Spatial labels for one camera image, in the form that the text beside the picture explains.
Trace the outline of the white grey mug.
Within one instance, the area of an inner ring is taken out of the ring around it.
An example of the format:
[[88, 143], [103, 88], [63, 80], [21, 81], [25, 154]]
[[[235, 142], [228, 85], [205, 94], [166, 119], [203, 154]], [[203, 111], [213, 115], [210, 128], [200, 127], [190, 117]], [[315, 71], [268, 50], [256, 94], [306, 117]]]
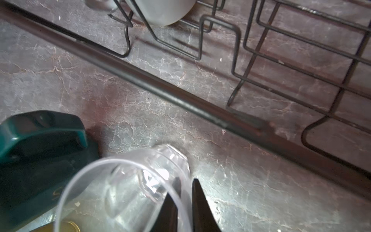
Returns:
[[[168, 26], [182, 19], [195, 5], [195, 0], [142, 0], [135, 2], [151, 26]], [[114, 1], [84, 1], [84, 4], [104, 14], [114, 13]]]

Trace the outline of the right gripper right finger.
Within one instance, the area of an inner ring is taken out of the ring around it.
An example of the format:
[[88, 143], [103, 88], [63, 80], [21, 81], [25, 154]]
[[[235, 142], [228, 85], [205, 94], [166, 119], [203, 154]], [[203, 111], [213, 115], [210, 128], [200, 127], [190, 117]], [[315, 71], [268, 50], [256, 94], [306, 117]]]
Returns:
[[196, 178], [192, 182], [192, 215], [194, 232], [221, 232]]

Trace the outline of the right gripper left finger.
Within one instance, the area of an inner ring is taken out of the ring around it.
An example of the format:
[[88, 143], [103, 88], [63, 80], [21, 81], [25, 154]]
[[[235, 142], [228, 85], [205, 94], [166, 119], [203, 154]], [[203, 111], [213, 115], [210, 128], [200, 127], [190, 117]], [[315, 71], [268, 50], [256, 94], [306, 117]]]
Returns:
[[177, 232], [178, 207], [172, 196], [167, 193], [151, 232]]

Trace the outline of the clear glass cup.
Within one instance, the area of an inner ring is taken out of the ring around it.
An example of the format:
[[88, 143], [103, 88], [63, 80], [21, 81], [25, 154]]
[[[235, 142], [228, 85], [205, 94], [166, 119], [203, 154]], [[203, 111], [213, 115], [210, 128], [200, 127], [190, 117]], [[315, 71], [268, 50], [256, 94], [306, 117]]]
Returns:
[[191, 232], [192, 180], [181, 151], [165, 144], [99, 159], [67, 184], [55, 232], [62, 221], [81, 232], [150, 232], [167, 193], [178, 207], [177, 232]]

